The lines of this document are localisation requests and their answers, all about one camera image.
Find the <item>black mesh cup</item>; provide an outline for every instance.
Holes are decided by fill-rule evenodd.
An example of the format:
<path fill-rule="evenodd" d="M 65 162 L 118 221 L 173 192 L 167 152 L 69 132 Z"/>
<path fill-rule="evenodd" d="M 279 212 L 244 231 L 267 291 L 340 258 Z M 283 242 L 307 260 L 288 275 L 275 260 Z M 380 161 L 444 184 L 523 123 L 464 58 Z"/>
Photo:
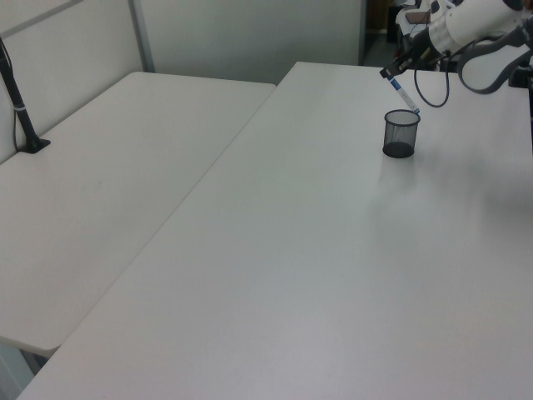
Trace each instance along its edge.
<path fill-rule="evenodd" d="M 385 114 L 385 122 L 383 152 L 393 158 L 412 156 L 420 116 L 410 110 L 394 110 Z"/>

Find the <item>table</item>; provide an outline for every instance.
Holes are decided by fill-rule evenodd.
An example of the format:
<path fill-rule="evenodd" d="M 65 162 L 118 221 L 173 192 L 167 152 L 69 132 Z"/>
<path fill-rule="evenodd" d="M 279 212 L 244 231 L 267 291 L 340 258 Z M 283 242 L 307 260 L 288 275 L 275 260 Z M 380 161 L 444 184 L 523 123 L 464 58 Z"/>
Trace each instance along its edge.
<path fill-rule="evenodd" d="M 49 356 L 273 90 L 133 73 L 0 167 L 0 340 Z"/>
<path fill-rule="evenodd" d="M 20 399 L 529 398 L 527 91 L 452 74 L 395 160 L 401 107 L 378 69 L 298 63 Z"/>

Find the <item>pen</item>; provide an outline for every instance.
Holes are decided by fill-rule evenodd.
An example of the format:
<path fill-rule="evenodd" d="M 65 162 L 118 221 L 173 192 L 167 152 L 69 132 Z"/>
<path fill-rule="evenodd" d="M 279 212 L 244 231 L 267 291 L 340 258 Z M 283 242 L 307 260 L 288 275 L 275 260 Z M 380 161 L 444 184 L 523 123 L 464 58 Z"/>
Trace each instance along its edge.
<path fill-rule="evenodd" d="M 389 82 L 395 88 L 395 90 L 401 96 L 401 98 L 403 98 L 404 102 L 406 102 L 406 104 L 409 106 L 412 112 L 414 112 L 415 114 L 420 113 L 420 109 L 417 107 L 415 102 L 413 102 L 413 99 L 409 97 L 407 92 L 403 90 L 403 87 L 401 87 L 400 83 L 398 83 L 398 81 L 395 80 L 395 78 L 391 75 L 388 75 L 386 78 L 389 80 Z"/>

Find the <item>black stand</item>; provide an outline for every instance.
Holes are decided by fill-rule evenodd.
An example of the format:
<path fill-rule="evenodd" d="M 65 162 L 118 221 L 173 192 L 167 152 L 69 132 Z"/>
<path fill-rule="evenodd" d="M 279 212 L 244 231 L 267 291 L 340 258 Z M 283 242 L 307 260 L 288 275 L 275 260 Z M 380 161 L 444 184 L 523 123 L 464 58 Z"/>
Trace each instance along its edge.
<path fill-rule="evenodd" d="M 35 154 L 49 145 L 50 141 L 41 139 L 33 129 L 32 121 L 30 120 L 29 115 L 27 115 L 26 106 L 18 91 L 18 86 L 15 82 L 9 59 L 6 52 L 4 52 L 2 39 L 0 39 L 0 73 L 2 74 L 3 81 L 6 83 L 7 92 L 13 103 L 13 108 L 17 113 L 18 120 L 20 121 L 22 130 L 26 136 L 26 145 L 23 148 L 20 148 L 19 151 Z"/>

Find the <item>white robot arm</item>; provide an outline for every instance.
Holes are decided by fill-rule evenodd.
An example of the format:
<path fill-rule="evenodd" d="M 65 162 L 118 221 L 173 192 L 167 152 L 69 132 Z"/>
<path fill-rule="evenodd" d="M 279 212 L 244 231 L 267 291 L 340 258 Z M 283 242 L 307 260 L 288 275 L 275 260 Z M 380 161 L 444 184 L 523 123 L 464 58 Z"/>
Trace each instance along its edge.
<path fill-rule="evenodd" d="M 493 93 L 533 54 L 533 17 L 522 21 L 522 9 L 522 0 L 464 0 L 418 33 L 381 75 L 393 77 L 421 59 L 456 54 L 463 84 L 476 93 Z"/>

